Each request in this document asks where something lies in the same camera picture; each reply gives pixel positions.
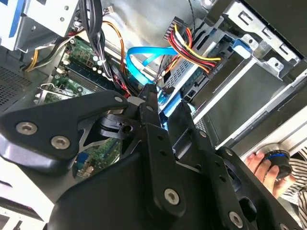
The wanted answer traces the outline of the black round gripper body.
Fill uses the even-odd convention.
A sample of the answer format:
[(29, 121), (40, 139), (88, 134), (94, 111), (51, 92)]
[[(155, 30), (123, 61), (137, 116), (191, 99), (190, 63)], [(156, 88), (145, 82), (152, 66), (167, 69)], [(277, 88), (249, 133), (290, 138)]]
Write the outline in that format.
[(204, 177), (177, 164), (187, 204), (184, 215), (153, 218), (146, 207), (140, 155), (128, 157), (67, 190), (55, 204), (49, 230), (223, 230)]

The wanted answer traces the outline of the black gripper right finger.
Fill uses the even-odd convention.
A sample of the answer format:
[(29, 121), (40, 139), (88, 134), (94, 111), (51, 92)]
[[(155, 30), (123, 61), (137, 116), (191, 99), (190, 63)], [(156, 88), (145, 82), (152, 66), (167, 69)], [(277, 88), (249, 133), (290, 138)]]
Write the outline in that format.
[(180, 102), (167, 121), (180, 163), (200, 170), (210, 220), (217, 229), (298, 230), (298, 223), (229, 148), (214, 150), (209, 136), (197, 129), (190, 107)]

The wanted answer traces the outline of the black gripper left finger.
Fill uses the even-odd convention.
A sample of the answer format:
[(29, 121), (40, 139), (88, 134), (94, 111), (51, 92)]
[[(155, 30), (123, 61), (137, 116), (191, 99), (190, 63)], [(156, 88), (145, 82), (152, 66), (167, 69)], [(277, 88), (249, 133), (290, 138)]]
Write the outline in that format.
[(180, 218), (185, 195), (168, 133), (160, 125), (156, 87), (146, 85), (142, 96), (144, 102), (135, 105), (118, 92), (105, 91), (7, 113), (0, 118), (0, 155), (59, 175), (84, 149), (109, 137), (126, 140), (129, 145), (118, 162), (140, 155), (149, 214)]

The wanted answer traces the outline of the person's hand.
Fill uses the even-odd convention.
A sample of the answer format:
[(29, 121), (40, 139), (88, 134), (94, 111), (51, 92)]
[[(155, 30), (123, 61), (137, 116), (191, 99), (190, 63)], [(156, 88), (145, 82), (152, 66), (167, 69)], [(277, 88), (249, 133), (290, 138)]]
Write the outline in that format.
[(295, 183), (295, 178), (292, 175), (289, 175), (277, 181), (276, 179), (280, 168), (277, 165), (271, 166), (272, 163), (270, 160), (263, 159), (263, 153), (252, 153), (246, 158), (245, 164), (257, 177), (257, 179), (277, 199)]

